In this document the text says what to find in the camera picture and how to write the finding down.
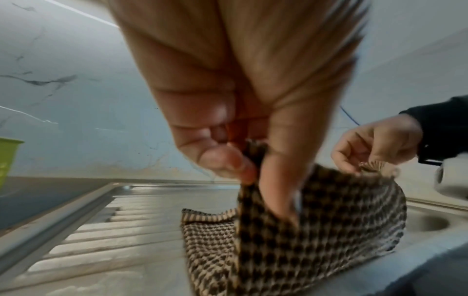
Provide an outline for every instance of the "black sleeve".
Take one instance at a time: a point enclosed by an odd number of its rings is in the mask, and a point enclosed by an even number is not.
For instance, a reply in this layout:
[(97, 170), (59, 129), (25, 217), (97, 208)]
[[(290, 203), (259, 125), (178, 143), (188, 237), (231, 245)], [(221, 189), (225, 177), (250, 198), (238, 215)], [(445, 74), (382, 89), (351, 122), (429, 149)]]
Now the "black sleeve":
[(408, 114), (421, 124), (420, 163), (440, 164), (446, 158), (468, 152), (468, 95), (409, 108), (400, 114)]

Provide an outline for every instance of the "green container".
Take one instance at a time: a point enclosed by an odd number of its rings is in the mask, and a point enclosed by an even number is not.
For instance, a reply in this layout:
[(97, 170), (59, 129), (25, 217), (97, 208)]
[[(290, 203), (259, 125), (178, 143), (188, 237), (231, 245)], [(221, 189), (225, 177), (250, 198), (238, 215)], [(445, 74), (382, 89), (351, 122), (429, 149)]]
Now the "green container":
[(8, 171), (10, 171), (18, 146), (23, 143), (24, 141), (21, 140), (0, 138), (0, 188), (5, 182)]

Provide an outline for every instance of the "dish towel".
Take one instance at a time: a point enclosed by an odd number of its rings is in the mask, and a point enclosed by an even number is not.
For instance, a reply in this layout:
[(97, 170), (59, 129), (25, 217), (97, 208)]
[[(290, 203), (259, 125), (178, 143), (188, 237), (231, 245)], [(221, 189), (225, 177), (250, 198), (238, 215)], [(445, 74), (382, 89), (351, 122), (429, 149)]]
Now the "dish towel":
[[(258, 167), (266, 146), (245, 155)], [(361, 164), (362, 176), (315, 165), (302, 192), (299, 227), (266, 209), (258, 183), (241, 186), (221, 214), (182, 210), (187, 267), (197, 296), (294, 295), (318, 281), (392, 252), (407, 207), (388, 163)]]

